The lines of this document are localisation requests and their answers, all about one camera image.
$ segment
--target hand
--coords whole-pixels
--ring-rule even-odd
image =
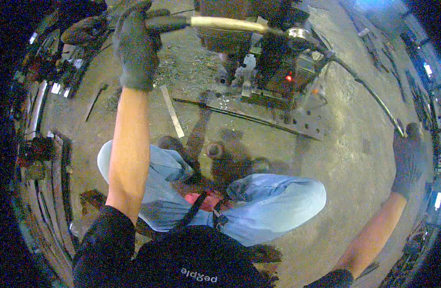
[[[161,48],[160,35],[149,31],[145,20],[169,12],[162,9],[159,13],[147,13],[151,4],[152,1],[142,1],[128,8],[121,15],[114,35],[115,51],[123,67],[121,85],[140,91],[153,88],[159,62],[156,52]]]
[[[402,138],[397,131],[393,137],[393,152],[397,174],[392,185],[392,192],[402,194],[406,200],[419,183],[428,164],[425,142],[421,129],[416,123],[406,127],[407,138]]]

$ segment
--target jeans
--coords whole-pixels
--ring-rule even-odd
[[[105,143],[97,165],[108,182],[112,141]],[[179,153],[150,145],[150,168],[139,217],[155,231],[167,232],[190,210],[189,204],[172,187],[193,174]],[[252,174],[227,188],[231,200],[241,206],[222,211],[228,222],[221,232],[244,246],[273,240],[305,223],[323,209],[326,191],[310,178],[275,174]],[[213,226],[213,213],[199,210],[190,225]]]

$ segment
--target hole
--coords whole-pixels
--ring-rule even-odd
[[[218,148],[217,146],[214,146],[214,147],[212,147],[212,148],[209,150],[209,153],[210,153],[211,155],[215,156],[215,155],[217,155],[217,154],[219,153],[219,148]]]

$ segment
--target forearm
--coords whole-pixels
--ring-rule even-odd
[[[145,192],[149,163],[147,93],[124,88],[116,116],[105,204],[123,212],[134,225]]]
[[[357,278],[382,250],[405,206],[406,199],[401,194],[391,193],[381,209],[350,243],[334,270],[347,269]]]

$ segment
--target metal plate with holes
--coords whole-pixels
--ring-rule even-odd
[[[285,124],[283,121],[285,112],[283,110],[250,104],[244,101],[241,94],[213,93],[206,104],[208,107],[212,107],[215,112],[244,118],[293,134],[304,134],[323,140],[324,130],[319,119],[314,116],[302,115],[298,110],[289,113],[290,121]]]

